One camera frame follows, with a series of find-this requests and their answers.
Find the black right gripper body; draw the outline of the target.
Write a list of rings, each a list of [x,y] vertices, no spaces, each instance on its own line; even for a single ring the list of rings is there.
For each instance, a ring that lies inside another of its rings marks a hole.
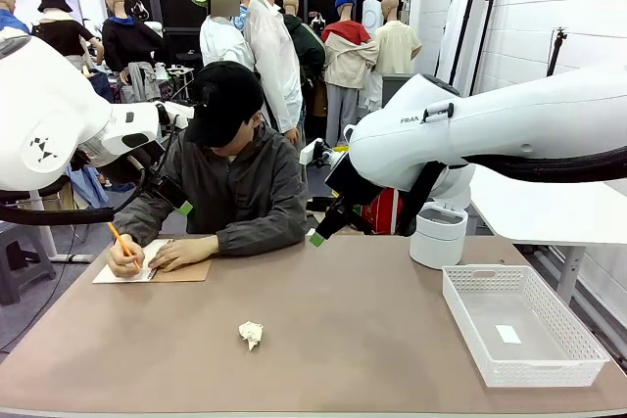
[[[370,205],[384,190],[363,178],[354,168],[349,156],[342,156],[331,168],[325,184],[344,202],[355,205]]]

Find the person's right hand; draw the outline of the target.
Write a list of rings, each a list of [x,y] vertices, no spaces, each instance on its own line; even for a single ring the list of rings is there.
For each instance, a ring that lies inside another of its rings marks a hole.
[[[123,235],[121,238],[122,242],[116,241],[110,247],[108,265],[117,277],[128,278],[136,276],[143,267],[143,250],[126,235]]]

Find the person's left hand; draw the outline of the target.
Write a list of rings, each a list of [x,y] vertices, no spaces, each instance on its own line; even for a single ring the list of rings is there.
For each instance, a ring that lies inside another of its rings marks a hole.
[[[181,267],[195,264],[218,253],[217,235],[203,238],[178,239],[160,247],[149,261],[151,268],[171,272]]]

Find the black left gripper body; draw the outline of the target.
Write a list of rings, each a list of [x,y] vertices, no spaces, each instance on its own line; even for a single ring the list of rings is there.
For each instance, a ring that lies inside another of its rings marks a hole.
[[[166,148],[160,142],[149,142],[130,151],[127,160],[134,170],[132,182],[159,185],[164,180]]]

